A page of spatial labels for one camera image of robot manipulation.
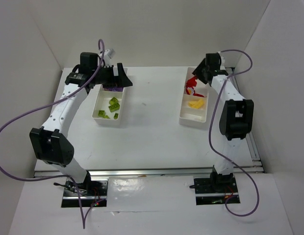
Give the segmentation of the purple rounded lego block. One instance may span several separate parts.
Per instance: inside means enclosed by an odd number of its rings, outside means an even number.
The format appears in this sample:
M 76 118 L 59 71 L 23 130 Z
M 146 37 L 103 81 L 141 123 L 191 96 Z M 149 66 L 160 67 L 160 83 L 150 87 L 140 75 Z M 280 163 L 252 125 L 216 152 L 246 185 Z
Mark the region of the purple rounded lego block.
M 120 87 L 110 87 L 110 88 L 104 88 L 105 91 L 109 92 L 122 92 L 124 88 Z

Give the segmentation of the red tall lego brick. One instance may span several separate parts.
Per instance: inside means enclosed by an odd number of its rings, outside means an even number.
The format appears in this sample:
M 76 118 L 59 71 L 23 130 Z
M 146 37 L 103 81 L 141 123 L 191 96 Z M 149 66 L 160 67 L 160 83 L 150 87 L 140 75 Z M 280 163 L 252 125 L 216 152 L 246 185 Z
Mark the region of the red tall lego brick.
M 186 82 L 186 87 L 189 88 L 189 87 L 196 87 L 197 85 L 197 78 L 194 76 L 190 79 L 187 80 Z

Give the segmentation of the red oval lego piece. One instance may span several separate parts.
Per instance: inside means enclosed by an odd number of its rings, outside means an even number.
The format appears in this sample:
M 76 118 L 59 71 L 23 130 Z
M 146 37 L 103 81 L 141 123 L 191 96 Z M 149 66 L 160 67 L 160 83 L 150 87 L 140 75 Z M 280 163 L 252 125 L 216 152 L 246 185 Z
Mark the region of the red oval lego piece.
M 185 91 L 188 95 L 194 95 L 195 93 L 194 87 L 186 87 Z

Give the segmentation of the small lime green lego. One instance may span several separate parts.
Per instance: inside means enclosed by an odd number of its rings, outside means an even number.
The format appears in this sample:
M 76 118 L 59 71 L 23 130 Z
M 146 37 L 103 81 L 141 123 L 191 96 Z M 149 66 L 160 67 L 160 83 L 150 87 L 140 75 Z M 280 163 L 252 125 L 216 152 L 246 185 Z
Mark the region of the small lime green lego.
M 105 115 L 106 115 L 105 110 L 99 110 L 99 112 L 98 112 L 99 117 L 104 117 Z

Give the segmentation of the yellow long lego plate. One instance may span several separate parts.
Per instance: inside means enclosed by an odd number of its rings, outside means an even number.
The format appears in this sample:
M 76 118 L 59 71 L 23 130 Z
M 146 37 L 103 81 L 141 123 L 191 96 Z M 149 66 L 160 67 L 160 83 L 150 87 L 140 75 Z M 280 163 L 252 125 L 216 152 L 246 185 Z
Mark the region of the yellow long lego plate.
M 200 109 L 205 105 L 205 100 L 199 99 L 196 101 L 189 101 L 188 106 L 193 109 Z

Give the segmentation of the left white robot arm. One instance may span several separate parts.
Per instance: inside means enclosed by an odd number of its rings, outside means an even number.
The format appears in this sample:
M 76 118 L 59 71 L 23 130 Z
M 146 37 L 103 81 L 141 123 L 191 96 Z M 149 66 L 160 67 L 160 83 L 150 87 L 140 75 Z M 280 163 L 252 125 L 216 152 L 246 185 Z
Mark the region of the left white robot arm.
M 115 51 L 106 49 L 100 54 L 83 52 L 65 80 L 61 99 L 40 128 L 32 128 L 29 137 L 37 159 L 52 165 L 62 174 L 72 177 L 81 190 L 91 185 L 90 173 L 74 159 L 74 147 L 68 141 L 71 123 L 83 101 L 96 85 L 103 88 L 125 88 L 133 83 L 122 63 L 111 64 Z

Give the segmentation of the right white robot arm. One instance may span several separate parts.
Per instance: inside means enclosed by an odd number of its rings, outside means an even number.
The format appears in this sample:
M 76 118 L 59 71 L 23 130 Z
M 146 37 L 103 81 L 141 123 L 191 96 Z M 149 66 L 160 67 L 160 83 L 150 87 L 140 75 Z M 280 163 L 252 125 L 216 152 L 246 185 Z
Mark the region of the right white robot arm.
M 208 187 L 213 192 L 225 192 L 234 183 L 234 162 L 246 135 L 252 130 L 254 103 L 245 99 L 235 88 L 230 78 L 233 74 L 226 71 L 221 52 L 207 53 L 205 58 L 192 72 L 204 84 L 218 93 L 217 102 L 223 104 L 219 120 L 219 130 L 225 138 L 223 151 L 214 150 L 219 159 L 210 174 Z

